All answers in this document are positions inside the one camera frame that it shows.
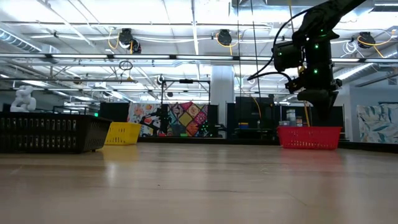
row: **robotic arm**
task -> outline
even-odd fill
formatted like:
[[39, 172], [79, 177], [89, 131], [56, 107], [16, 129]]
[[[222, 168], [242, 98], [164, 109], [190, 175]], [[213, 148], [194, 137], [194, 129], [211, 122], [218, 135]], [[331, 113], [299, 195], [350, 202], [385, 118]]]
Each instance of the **robotic arm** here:
[[304, 88], [298, 94], [298, 100], [312, 103], [320, 119], [328, 119], [338, 95], [336, 90], [342, 85], [341, 80], [333, 78], [330, 40], [337, 39], [339, 35], [332, 30], [345, 14], [365, 1], [329, 0], [307, 9], [292, 41], [274, 44], [272, 49], [275, 69], [285, 76], [285, 69], [301, 67], [306, 61], [307, 67], [301, 69], [299, 77], [294, 80], [288, 78], [285, 87], [291, 93]]

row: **white pillar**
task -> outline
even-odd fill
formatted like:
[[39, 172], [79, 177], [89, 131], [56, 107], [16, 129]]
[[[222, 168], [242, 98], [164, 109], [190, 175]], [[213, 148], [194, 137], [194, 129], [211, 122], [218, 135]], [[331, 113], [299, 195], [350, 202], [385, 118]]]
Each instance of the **white pillar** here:
[[218, 105], [218, 122], [226, 125], [226, 104], [234, 102], [234, 72], [232, 66], [213, 66], [210, 103]]

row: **ceiling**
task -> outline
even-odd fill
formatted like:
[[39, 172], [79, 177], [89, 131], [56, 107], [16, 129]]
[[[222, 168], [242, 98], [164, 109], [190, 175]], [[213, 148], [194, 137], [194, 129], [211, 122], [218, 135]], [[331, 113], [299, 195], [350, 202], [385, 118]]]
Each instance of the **ceiling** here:
[[[112, 49], [109, 46], [108, 37], [111, 37], [109, 40], [111, 45], [115, 46], [117, 33], [122, 28], [131, 28], [133, 36], [142, 46], [142, 54], [231, 55], [228, 47], [221, 46], [213, 39], [220, 29], [229, 29], [235, 43], [238, 35], [241, 36], [241, 42], [231, 49], [232, 55], [266, 57], [272, 54], [270, 42], [273, 41], [281, 23], [290, 17], [288, 1], [272, 0], [253, 0], [256, 3], [253, 15], [251, 10], [244, 7], [250, 1], [242, 1], [239, 17], [234, 11], [236, 8], [230, 7], [231, 3], [236, 0], [48, 0], [47, 2], [50, 9], [44, 6], [45, 3], [41, 4], [34, 0], [1, 0], [0, 21], [8, 30], [18, 34], [21, 38], [37, 45], [51, 45], [62, 54], [129, 54], [128, 49], [121, 47]], [[292, 2], [295, 14], [323, 1], [293, 0]], [[380, 57], [374, 48], [361, 49], [356, 48], [354, 44], [347, 46], [348, 41], [353, 37], [357, 38], [360, 32], [370, 32], [377, 43], [390, 40], [378, 47], [381, 52], [396, 44], [396, 38], [390, 38], [390, 36], [393, 35], [391, 31], [394, 26], [398, 26], [398, 13], [371, 11], [374, 8], [374, 3], [374, 1], [367, 1], [358, 8], [360, 10], [343, 17], [335, 27], [334, 31], [340, 35], [340, 38], [332, 42], [334, 58]], [[294, 20], [295, 29], [300, 27], [301, 21], [302, 17]], [[289, 39], [292, 35], [292, 28], [283, 29], [281, 35]], [[26, 53], [2, 41], [0, 41], [0, 51], [2, 53]], [[117, 66], [113, 68], [111, 66], [82, 67], [74, 65], [66, 67], [55, 65], [51, 72], [48, 65], [43, 66], [40, 63], [24, 59], [14, 59], [13, 61], [22, 63], [30, 70], [38, 71], [41, 75], [48, 77], [51, 74], [57, 74], [56, 78], [82, 77], [114, 80], [122, 75], [121, 70], [117, 71], [117, 75], [115, 75], [114, 71], [117, 70]], [[61, 61], [65, 61], [66, 64], [72, 62], [66, 59]], [[8, 62], [0, 63], [0, 67], [7, 67]], [[173, 80], [182, 78], [209, 80], [212, 76], [212, 66], [215, 66], [213, 63], [198, 61], [181, 63], [179, 66], [175, 66], [172, 61], [160, 62], [155, 67], [146, 66], [145, 63], [151, 63], [148, 60], [135, 60], [134, 62], [142, 66], [134, 66], [132, 70], [124, 72], [122, 78], [130, 76], [139, 83], [113, 82], [107, 83], [106, 87], [125, 90], [156, 90], [159, 89], [156, 79], [160, 74]], [[337, 65], [335, 70], [352, 66], [354, 65]], [[9, 71], [9, 77], [13, 76], [10, 67], [5, 70]], [[233, 65], [233, 70], [237, 76], [236, 91], [239, 91], [240, 79], [238, 77], [243, 80], [242, 89], [244, 91], [258, 91], [256, 82], [249, 83], [243, 79], [257, 71], [255, 64]], [[273, 70], [273, 67], [269, 67], [266, 72]], [[296, 69], [290, 69], [286, 73], [291, 77], [297, 76]], [[23, 75], [26, 74], [18, 73], [16, 76], [23, 77]], [[89, 88], [85, 82], [81, 85], [75, 85], [72, 82], [49, 83], [48, 85], [62, 86], [63, 88]], [[198, 84], [176, 83], [170, 89], [203, 90], [203, 87]], [[260, 89], [263, 93], [286, 93], [284, 78], [277, 75], [263, 77], [260, 80]], [[120, 93], [123, 95], [120, 100], [156, 101], [155, 98], [159, 97], [158, 93], [128, 91]], [[88, 92], [85, 96], [96, 100], [117, 100], [112, 97], [104, 99], [99, 92]], [[283, 99], [286, 95], [279, 95], [279, 97]], [[175, 95], [170, 100], [206, 99], [207, 93], [184, 93], [184, 95]]]

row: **colorful mural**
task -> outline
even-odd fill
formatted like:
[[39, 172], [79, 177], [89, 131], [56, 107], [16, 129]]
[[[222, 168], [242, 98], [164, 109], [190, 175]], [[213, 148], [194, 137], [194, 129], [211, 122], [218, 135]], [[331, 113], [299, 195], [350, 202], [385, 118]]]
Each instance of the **colorful mural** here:
[[198, 128], [207, 120], [208, 106], [188, 102], [176, 103], [168, 107], [167, 133], [160, 132], [160, 119], [156, 116], [160, 104], [132, 103], [129, 109], [129, 122], [142, 124], [140, 136], [197, 137]]

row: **basket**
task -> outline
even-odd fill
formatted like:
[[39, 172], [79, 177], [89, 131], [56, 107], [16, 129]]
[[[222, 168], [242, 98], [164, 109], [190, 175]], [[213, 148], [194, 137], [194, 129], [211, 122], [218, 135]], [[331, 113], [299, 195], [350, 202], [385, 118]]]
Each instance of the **basket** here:
[[0, 113], [0, 152], [94, 151], [104, 146], [110, 124], [90, 115]]
[[338, 147], [341, 127], [278, 127], [285, 149], [327, 149]]
[[141, 130], [141, 124], [112, 122], [106, 137], [106, 145], [136, 144]]

